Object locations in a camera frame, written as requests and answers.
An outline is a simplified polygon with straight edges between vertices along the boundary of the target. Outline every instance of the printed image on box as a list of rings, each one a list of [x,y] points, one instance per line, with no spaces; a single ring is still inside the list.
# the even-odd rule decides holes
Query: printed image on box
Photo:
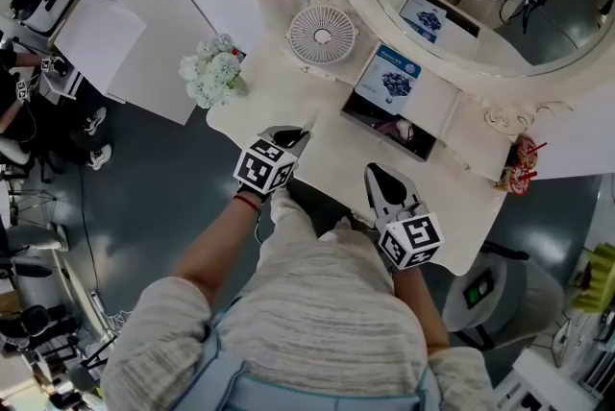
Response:
[[[420,73],[418,64],[381,45],[358,81],[355,92],[379,108],[398,114]]]
[[[400,11],[406,23],[429,42],[435,42],[446,22],[446,10],[427,0],[407,0]]]

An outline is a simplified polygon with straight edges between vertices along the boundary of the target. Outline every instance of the white mirror frame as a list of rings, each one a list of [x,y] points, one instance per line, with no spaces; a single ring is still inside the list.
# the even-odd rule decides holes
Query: white mirror frame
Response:
[[[519,76],[511,70],[478,64],[451,54],[442,58],[407,36],[382,7],[381,0],[349,1],[385,44],[460,90],[495,102],[519,104],[565,101],[596,85],[615,82],[615,15],[609,17],[597,35],[600,39],[597,44],[589,42],[580,49],[581,53],[585,53],[581,58],[575,52],[567,58],[536,66],[540,74]],[[403,19],[399,18],[399,23],[403,23]]]

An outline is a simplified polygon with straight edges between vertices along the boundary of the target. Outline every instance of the vase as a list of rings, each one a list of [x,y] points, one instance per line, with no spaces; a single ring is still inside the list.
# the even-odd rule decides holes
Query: vase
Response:
[[[297,0],[258,0],[258,9],[265,31],[275,38],[284,37],[299,12],[299,3]]]

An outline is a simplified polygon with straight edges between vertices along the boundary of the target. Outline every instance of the gray sweater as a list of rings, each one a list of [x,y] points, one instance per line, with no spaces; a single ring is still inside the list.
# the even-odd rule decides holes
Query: gray sweater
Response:
[[[444,410],[495,409],[481,354],[454,348],[427,355],[416,316],[393,296],[376,250],[310,242],[267,259],[218,326],[223,349],[250,375],[331,395],[413,393],[429,364]],[[147,288],[103,377],[111,411],[167,409],[198,362],[209,304],[191,283]]]

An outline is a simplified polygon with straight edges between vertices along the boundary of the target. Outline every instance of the flower bouquet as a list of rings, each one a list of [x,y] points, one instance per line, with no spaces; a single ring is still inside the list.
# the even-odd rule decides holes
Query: flower bouquet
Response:
[[[233,40],[221,34],[209,42],[199,42],[196,55],[182,58],[180,76],[186,81],[185,92],[197,106],[209,109],[214,104],[227,103],[233,97],[247,93],[239,76],[239,51]]]

